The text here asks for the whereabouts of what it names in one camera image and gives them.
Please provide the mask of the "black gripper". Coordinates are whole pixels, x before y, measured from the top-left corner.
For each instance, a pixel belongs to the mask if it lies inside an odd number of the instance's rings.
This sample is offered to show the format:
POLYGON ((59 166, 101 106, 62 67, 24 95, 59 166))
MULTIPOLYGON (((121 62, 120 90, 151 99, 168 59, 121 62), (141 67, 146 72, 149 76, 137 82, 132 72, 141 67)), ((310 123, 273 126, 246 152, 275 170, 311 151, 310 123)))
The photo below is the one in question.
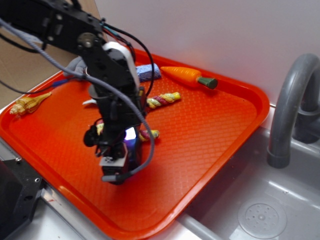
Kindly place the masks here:
POLYGON ((83 137, 87 147, 95 147, 95 156, 99 158, 99 166, 102 170, 101 180, 113 185, 121 185, 131 177, 129 171, 128 149, 126 140, 138 138, 137 128, 131 127, 126 130, 110 131, 104 124, 102 135, 98 136, 96 124, 89 127, 83 137))

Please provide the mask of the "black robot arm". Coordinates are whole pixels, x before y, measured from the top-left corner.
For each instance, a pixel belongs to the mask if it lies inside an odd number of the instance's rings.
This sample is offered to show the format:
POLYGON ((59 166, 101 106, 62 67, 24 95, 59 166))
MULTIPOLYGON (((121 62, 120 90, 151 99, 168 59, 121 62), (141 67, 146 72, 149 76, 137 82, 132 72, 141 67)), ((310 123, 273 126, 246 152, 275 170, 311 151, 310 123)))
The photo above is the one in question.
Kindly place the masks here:
POLYGON ((32 44, 35 52, 44 54, 45 46, 52 45, 84 62, 84 70, 69 66, 63 71, 91 83, 89 93, 104 126, 101 133, 96 125, 91 126, 83 141, 95 147, 101 158, 102 180, 122 184, 143 169, 139 139, 127 144, 125 137, 127 130, 138 132, 146 123, 145 90, 132 52, 104 40, 104 21, 85 12, 76 0, 3 0, 0 24, 21 39, 38 38, 42 46, 32 44))

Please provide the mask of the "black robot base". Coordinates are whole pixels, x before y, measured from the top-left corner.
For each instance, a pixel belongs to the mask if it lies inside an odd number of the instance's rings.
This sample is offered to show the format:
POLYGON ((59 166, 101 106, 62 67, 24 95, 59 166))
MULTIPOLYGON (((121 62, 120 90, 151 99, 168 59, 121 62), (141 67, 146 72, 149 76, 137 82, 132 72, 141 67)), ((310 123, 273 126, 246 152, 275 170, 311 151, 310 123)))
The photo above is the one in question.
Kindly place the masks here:
POLYGON ((44 187, 41 175, 23 158, 0 162, 0 238, 8 240, 34 218, 44 187))

